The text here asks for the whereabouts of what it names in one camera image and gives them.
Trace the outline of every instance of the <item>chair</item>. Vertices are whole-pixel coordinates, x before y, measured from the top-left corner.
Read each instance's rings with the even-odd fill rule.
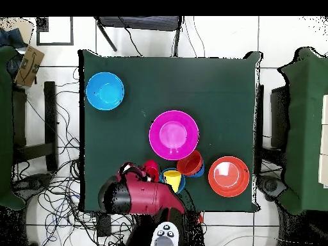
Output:
[[[173,56],[177,56],[182,16],[95,17],[95,19],[99,30],[115,52],[117,48],[105,32],[104,27],[176,31]]]

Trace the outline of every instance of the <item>orange bowl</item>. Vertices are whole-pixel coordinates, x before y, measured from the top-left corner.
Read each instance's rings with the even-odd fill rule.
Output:
[[[177,161],[177,170],[185,176],[192,176],[196,174],[202,167],[202,156],[194,150],[192,153]]]

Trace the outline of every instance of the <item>dark green tablecloth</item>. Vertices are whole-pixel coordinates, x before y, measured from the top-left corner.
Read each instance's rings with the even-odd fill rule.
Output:
[[[0,205],[22,209],[24,201],[10,187],[13,163],[12,78],[7,63],[18,54],[11,46],[0,46]]]
[[[196,121],[197,150],[206,168],[200,178],[186,178],[186,189],[199,211],[256,211],[252,178],[239,196],[225,198],[208,183],[211,164],[222,156],[243,160],[253,169],[255,67],[259,53],[246,59],[220,58],[103,58],[80,52],[84,83],[98,72],[112,72],[124,84],[122,104],[100,111],[85,97],[85,210],[98,210],[101,185],[126,161],[137,165],[154,159],[162,169],[176,161],[157,156],[149,144],[151,122],[167,110],[181,110]],[[187,201],[185,191],[182,195]]]
[[[291,214],[328,211],[328,189],[318,182],[322,130],[322,99],[328,94],[328,58],[310,48],[295,53],[282,69],[290,91],[290,130],[286,145],[284,182],[289,186],[279,201]]]

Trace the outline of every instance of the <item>red bowl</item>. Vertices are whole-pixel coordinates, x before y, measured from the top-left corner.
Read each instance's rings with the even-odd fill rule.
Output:
[[[214,162],[208,172],[212,189],[224,197],[241,194],[249,184],[249,170],[242,160],[224,156]]]
[[[177,170],[185,176],[192,176],[202,167],[202,156],[194,150],[192,153],[177,162]]]

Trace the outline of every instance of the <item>yellow cup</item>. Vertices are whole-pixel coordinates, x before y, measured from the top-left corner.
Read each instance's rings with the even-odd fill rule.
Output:
[[[165,182],[171,185],[174,192],[177,192],[180,185],[181,173],[176,170],[168,170],[163,175]]]

